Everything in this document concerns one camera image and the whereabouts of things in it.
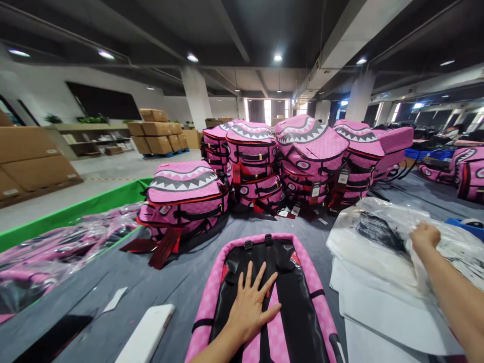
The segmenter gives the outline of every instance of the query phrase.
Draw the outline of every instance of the concrete pillar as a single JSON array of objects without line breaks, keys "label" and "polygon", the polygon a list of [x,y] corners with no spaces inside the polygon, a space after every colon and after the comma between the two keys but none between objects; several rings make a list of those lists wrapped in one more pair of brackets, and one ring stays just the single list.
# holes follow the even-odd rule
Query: concrete pillar
[{"label": "concrete pillar", "polygon": [[371,71],[362,72],[353,82],[349,96],[345,119],[348,121],[363,122],[368,104],[372,97],[373,85],[376,75]]},{"label": "concrete pillar", "polygon": [[207,128],[205,119],[212,118],[205,78],[196,68],[190,66],[184,66],[180,72],[194,126],[201,132]]},{"label": "concrete pillar", "polygon": [[238,118],[246,119],[246,107],[244,105],[244,98],[237,97]]},{"label": "concrete pillar", "polygon": [[322,100],[321,102],[316,103],[316,113],[314,118],[323,120],[323,123],[327,125],[330,107],[331,101],[328,100]]},{"label": "concrete pillar", "polygon": [[390,115],[390,110],[392,109],[391,102],[381,102],[380,105],[380,113],[377,115],[378,117],[375,126],[386,124],[388,116]]}]

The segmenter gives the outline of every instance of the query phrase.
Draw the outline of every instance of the price tag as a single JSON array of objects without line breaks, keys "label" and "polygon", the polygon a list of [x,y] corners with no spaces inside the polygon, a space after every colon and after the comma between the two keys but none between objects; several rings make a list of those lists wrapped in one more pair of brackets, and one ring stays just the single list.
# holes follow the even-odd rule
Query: price tag
[{"label": "price tag", "polygon": [[299,204],[296,204],[292,208],[291,214],[294,214],[295,216],[298,216],[300,211],[301,211],[301,206]]}]

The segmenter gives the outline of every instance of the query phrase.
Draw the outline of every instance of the blue crate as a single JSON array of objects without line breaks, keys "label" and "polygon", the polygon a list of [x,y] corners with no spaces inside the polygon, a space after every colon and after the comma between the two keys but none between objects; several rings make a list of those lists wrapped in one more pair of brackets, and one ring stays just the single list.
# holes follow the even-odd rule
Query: blue crate
[{"label": "blue crate", "polygon": [[455,150],[434,150],[428,153],[427,157],[444,161],[445,159],[452,159]]},{"label": "blue crate", "polygon": [[415,160],[418,157],[419,161],[422,161],[428,154],[427,151],[421,151],[420,155],[418,155],[419,151],[418,150],[413,150],[413,149],[405,149],[405,157]]}]

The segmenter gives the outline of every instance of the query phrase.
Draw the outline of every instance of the table surface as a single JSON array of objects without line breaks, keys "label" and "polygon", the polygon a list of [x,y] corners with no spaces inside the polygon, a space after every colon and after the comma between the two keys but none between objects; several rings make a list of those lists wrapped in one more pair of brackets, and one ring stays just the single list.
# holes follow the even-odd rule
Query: table surface
[{"label": "table surface", "polygon": [[[438,220],[449,217],[484,220],[482,206],[457,199],[454,188],[430,182],[416,172],[390,185],[379,182],[375,189],[392,203],[427,210]],[[189,253],[161,271],[147,265],[149,255],[123,253],[117,246],[75,273],[38,303],[0,325],[2,361],[14,361],[65,314],[88,314],[95,317],[93,322],[55,362],[114,362],[148,308],[174,304],[175,313],[151,361],[182,362],[205,283],[221,248],[236,238],[274,232],[295,234],[307,250],[323,284],[346,354],[338,293],[329,287],[332,256],[325,244],[335,217],[323,218],[328,225],[318,220],[309,223],[298,217],[291,220],[255,213],[226,215],[207,235],[189,242],[193,247]],[[102,313],[114,293],[125,286],[128,290],[116,308]]]}]

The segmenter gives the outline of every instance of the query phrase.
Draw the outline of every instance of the cardboard box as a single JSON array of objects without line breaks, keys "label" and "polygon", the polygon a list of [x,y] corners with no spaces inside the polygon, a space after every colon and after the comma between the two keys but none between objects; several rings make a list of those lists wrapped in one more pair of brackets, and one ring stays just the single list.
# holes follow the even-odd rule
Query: cardboard box
[{"label": "cardboard box", "polygon": [[118,155],[123,154],[124,150],[121,146],[111,146],[105,149],[106,155]]},{"label": "cardboard box", "polygon": [[200,139],[197,130],[183,130],[183,134],[187,139],[189,149],[200,149]]},{"label": "cardboard box", "polygon": [[171,145],[171,148],[173,149],[173,151],[178,151],[178,150],[182,149],[182,147],[180,146],[180,141],[178,140],[177,135],[168,136],[168,141],[170,142],[170,145]]},{"label": "cardboard box", "polygon": [[0,168],[0,200],[24,193],[22,188]]},{"label": "cardboard box", "polygon": [[171,149],[170,142],[168,141],[168,138],[166,136],[148,137],[146,138],[146,141],[148,142],[148,145],[150,146],[151,152],[153,154],[165,155],[173,151]]},{"label": "cardboard box", "polygon": [[2,169],[28,192],[79,178],[62,155],[15,161],[3,164]]},{"label": "cardboard box", "polygon": [[0,164],[60,154],[47,130],[41,127],[0,128]]},{"label": "cardboard box", "polygon": [[128,129],[130,129],[131,136],[144,136],[143,126],[141,123],[128,123]]},{"label": "cardboard box", "polygon": [[145,122],[168,122],[165,111],[152,108],[140,108],[140,112]]},{"label": "cardboard box", "polygon": [[7,116],[5,112],[0,110],[0,126],[13,126],[14,123],[10,119],[10,117]]},{"label": "cardboard box", "polygon": [[184,134],[179,134],[177,135],[178,141],[180,142],[181,149],[189,149],[188,143],[187,143],[187,138],[185,137]]},{"label": "cardboard box", "polygon": [[138,149],[138,152],[140,154],[152,154],[151,149],[148,145],[148,142],[146,141],[147,138],[139,137],[139,136],[133,136],[132,139],[133,139],[133,142],[135,143],[136,148]]},{"label": "cardboard box", "polygon": [[183,132],[181,124],[179,124],[179,123],[169,123],[169,125],[171,126],[171,134],[172,135],[179,135]]},{"label": "cardboard box", "polygon": [[169,123],[143,123],[143,131],[146,136],[172,135],[172,128]]}]

